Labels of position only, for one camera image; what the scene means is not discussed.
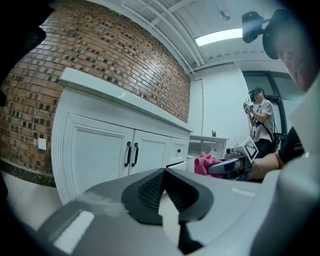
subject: pink cloth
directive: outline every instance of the pink cloth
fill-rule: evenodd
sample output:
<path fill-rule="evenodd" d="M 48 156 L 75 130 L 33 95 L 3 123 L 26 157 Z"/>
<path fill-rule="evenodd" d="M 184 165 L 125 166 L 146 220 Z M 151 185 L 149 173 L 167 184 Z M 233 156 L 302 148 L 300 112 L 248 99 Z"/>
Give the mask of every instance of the pink cloth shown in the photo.
<path fill-rule="evenodd" d="M 221 160 L 213 158 L 210 154 L 201 152 L 200 157 L 194 160 L 194 173 L 209 177 L 222 178 L 222 175 L 211 175 L 207 172 L 207 168 L 221 162 Z"/>

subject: pipe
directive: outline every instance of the pipe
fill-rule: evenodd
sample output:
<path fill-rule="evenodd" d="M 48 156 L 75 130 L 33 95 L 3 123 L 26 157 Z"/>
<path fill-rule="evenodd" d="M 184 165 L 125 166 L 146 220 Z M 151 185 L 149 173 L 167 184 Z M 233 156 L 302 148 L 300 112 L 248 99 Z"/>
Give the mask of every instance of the pipe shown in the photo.
<path fill-rule="evenodd" d="M 143 6 L 146 5 L 146 3 L 142 0 L 138 0 L 138 2 L 140 4 L 142 4 Z M 197 59 L 195 53 L 192 51 L 192 49 L 190 48 L 186 39 L 178 32 L 178 30 L 166 18 L 164 18 L 158 11 L 156 11 L 154 8 L 152 8 L 151 6 L 148 6 L 147 9 L 149 9 L 151 12 L 153 12 L 155 15 L 157 15 L 165 24 L 167 24 L 173 30 L 173 32 L 180 38 L 180 40 L 182 41 L 184 46 L 187 48 L 189 53 L 192 55 L 196 65 L 200 66 L 201 64 L 200 64 L 199 60 Z"/>
<path fill-rule="evenodd" d="M 190 4 L 190 3 L 192 3 L 192 2 L 195 2 L 195 1 L 197 1 L 197 0 L 181 0 L 180 2 L 177 2 L 175 5 L 171 6 L 171 7 L 168 9 L 168 11 L 171 12 L 171 13 L 173 13 L 173 12 L 179 10 L 180 8 L 182 8 L 182 7 Z M 157 25 L 160 21 L 161 21 L 161 20 L 160 20 L 158 17 L 156 17 L 153 21 L 151 21 L 151 26 Z"/>
<path fill-rule="evenodd" d="M 202 83 L 202 124 L 201 124 L 201 136 L 205 133 L 205 79 L 203 77 L 196 79 L 194 76 L 194 81 L 201 80 Z"/>
<path fill-rule="evenodd" d="M 182 53 L 177 49 L 177 47 L 170 41 L 170 39 L 164 35 L 158 28 L 156 27 L 152 27 L 151 23 L 146 20 L 144 17 L 142 17 L 139 13 L 135 12 L 134 10 L 128 8 L 125 6 L 125 2 L 122 3 L 121 5 L 123 8 L 125 8 L 126 10 L 128 10 L 129 12 L 133 13 L 134 15 L 136 15 L 139 19 L 141 19 L 142 21 L 144 21 L 146 24 L 148 24 L 150 26 L 150 28 L 154 31 L 156 31 L 160 36 L 162 36 L 170 45 L 171 47 L 178 53 L 178 55 L 181 57 L 181 59 L 184 61 L 184 63 L 187 65 L 187 67 L 189 68 L 190 72 L 195 75 L 194 71 L 192 70 L 191 66 L 189 65 L 188 61 L 186 60 L 186 58 L 182 55 Z"/>
<path fill-rule="evenodd" d="M 186 31 L 185 27 L 182 26 L 181 22 L 161 2 L 159 2 L 158 0 L 153 0 L 153 2 L 156 3 L 158 6 L 160 6 L 161 9 L 163 11 L 165 11 L 171 19 L 173 19 L 173 21 L 177 24 L 179 29 L 183 32 L 184 36 L 188 39 L 188 41 L 192 45 L 192 48 L 193 48 L 193 50 L 195 50 L 195 53 L 196 53 L 198 59 L 200 60 L 201 64 L 204 65 L 205 64 L 204 58 L 202 57 L 202 55 L 198 49 L 198 46 L 196 46 L 195 40 L 193 38 L 191 38 L 189 33 Z"/>
<path fill-rule="evenodd" d="M 150 1 L 143 7 L 142 11 L 143 11 L 146 7 L 148 7 L 149 5 L 151 5 L 153 2 L 154 2 L 154 0 L 150 0 Z"/>

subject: floor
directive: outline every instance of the floor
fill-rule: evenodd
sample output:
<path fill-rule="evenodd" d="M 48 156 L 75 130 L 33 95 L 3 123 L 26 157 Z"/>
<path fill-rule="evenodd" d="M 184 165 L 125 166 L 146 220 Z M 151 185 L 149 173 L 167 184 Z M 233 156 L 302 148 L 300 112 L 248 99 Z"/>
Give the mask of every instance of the floor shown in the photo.
<path fill-rule="evenodd" d="M 7 202 L 16 217 L 38 230 L 62 206 L 55 187 L 38 185 L 1 171 L 8 188 Z"/>

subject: ceiling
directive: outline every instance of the ceiling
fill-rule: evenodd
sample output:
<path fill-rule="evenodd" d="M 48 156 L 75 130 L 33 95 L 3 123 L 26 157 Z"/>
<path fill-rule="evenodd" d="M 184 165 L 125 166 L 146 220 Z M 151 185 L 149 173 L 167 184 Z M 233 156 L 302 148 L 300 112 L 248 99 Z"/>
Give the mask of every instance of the ceiling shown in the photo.
<path fill-rule="evenodd" d="M 90 0 L 127 16 L 156 37 L 189 74 L 236 61 L 271 61 L 262 37 L 246 44 L 241 38 L 197 46 L 195 38 L 242 27 L 241 17 L 256 11 L 265 19 L 278 7 L 273 0 Z M 230 15 L 223 20 L 219 11 Z"/>

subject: ceiling beam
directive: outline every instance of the ceiling beam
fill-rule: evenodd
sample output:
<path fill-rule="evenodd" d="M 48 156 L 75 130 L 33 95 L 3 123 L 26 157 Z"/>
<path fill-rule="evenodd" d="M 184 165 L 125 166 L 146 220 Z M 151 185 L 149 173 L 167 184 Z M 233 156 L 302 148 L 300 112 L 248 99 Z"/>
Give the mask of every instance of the ceiling beam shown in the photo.
<path fill-rule="evenodd" d="M 144 17 L 142 17 L 139 13 L 137 13 L 136 11 L 132 10 L 129 7 L 126 7 L 125 3 L 122 3 L 121 5 L 123 8 L 125 8 L 126 10 L 128 10 L 129 12 L 133 13 L 134 15 L 136 15 L 139 19 L 141 19 L 142 21 L 144 21 L 146 24 L 149 25 L 151 30 L 154 30 L 155 32 L 157 32 L 160 36 L 162 36 L 170 45 L 171 47 L 178 53 L 178 55 L 181 57 L 181 59 L 184 61 L 184 63 L 187 65 L 187 67 L 190 70 L 190 73 L 193 73 L 193 70 L 191 68 L 191 66 L 189 65 L 188 61 L 186 60 L 186 58 L 182 55 L 182 53 L 178 50 L 178 48 L 175 46 L 175 44 L 165 35 L 161 32 L 161 30 L 159 30 L 156 27 L 151 27 L 150 26 L 150 22 L 148 20 L 146 20 Z"/>
<path fill-rule="evenodd" d="M 142 0 L 138 0 L 140 4 L 143 6 L 146 5 L 146 3 Z M 187 43 L 186 39 L 180 34 L 180 32 L 165 18 L 163 17 L 157 10 L 152 8 L 151 6 L 147 6 L 147 9 L 149 9 L 151 12 L 153 12 L 155 15 L 157 15 L 165 24 L 168 25 L 169 28 L 173 30 L 173 32 L 179 37 L 181 42 L 184 44 L 184 46 L 187 48 L 189 53 L 191 54 L 192 58 L 194 59 L 197 66 L 200 66 L 201 63 L 199 62 L 198 58 L 196 57 L 194 51 L 190 48 L 189 44 Z"/>
<path fill-rule="evenodd" d="M 180 8 L 192 3 L 192 2 L 195 2 L 197 0 L 182 0 L 180 2 L 177 2 L 175 5 L 171 6 L 168 11 L 170 13 L 174 13 L 175 11 L 179 10 Z M 163 17 L 166 17 L 168 14 L 164 11 L 163 13 L 161 13 L 161 15 Z M 155 26 L 157 25 L 159 22 L 161 21 L 161 19 L 159 17 L 156 17 L 153 21 L 151 21 L 151 26 Z"/>
<path fill-rule="evenodd" d="M 158 6 L 160 6 L 160 8 L 165 11 L 169 17 L 176 23 L 176 25 L 178 26 L 178 28 L 180 29 L 180 31 L 182 31 L 182 33 L 184 34 L 184 37 L 189 41 L 189 43 L 191 44 L 193 50 L 195 51 L 195 54 L 197 55 L 198 59 L 201 62 L 201 65 L 205 64 L 204 58 L 202 57 L 200 51 L 199 51 L 199 47 L 196 45 L 196 42 L 194 40 L 194 38 L 192 38 L 190 36 L 190 34 L 188 33 L 188 31 L 186 30 L 186 28 L 181 24 L 181 22 L 172 14 L 172 12 L 170 12 L 161 2 L 159 2 L 158 0 L 153 0 L 153 2 L 155 4 L 157 4 Z"/>
<path fill-rule="evenodd" d="M 221 65 L 230 62 L 244 62 L 244 61 L 267 61 L 267 62 L 279 62 L 280 60 L 273 60 L 269 58 L 264 52 L 260 53 L 239 53 L 233 55 L 224 55 L 221 57 L 214 57 L 205 61 L 202 66 L 191 66 L 193 67 L 193 71 L 198 71 L 201 69 L 209 68 L 215 65 Z"/>

